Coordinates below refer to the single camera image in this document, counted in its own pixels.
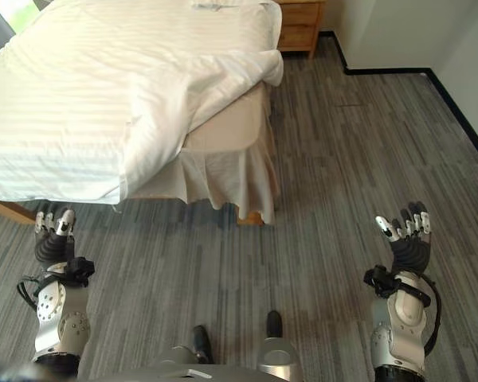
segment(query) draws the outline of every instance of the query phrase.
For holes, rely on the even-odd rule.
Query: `shoe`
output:
[[[214,364],[209,334],[203,325],[193,328],[193,346],[200,364]]]
[[[267,337],[268,338],[282,338],[284,334],[283,325],[281,323],[281,316],[275,310],[271,310],[268,314],[267,320]]]

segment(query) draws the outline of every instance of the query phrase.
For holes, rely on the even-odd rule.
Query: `gray carpet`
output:
[[[122,214],[74,206],[76,249],[97,269],[82,378],[149,365],[189,345],[201,323],[218,361],[252,367],[275,308],[306,380],[373,380],[374,293],[362,276],[391,259],[373,218],[420,199],[433,217],[428,273],[444,304],[428,380],[478,381],[477,152],[425,76],[345,76],[330,38],[313,61],[285,64],[272,94],[275,226],[239,228],[233,208],[205,202],[127,201]],[[14,289],[25,273],[37,273],[32,228],[0,218],[1,361],[33,355],[37,320]]]

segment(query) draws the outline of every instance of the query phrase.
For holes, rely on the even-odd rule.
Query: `bed leg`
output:
[[[34,212],[9,201],[0,201],[0,215],[19,224],[35,224]]]
[[[262,216],[258,212],[250,212],[246,219],[239,219],[239,207],[236,207],[237,225],[264,225]]]

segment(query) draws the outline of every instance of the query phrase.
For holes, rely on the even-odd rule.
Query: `bed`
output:
[[[55,0],[0,52],[0,201],[209,199],[272,223],[280,24],[270,1]]]

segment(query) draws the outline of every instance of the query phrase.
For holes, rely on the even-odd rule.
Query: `white bedsheet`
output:
[[[259,81],[279,84],[276,3],[197,3],[55,0],[13,37],[0,51],[0,200],[118,203],[189,131]]]

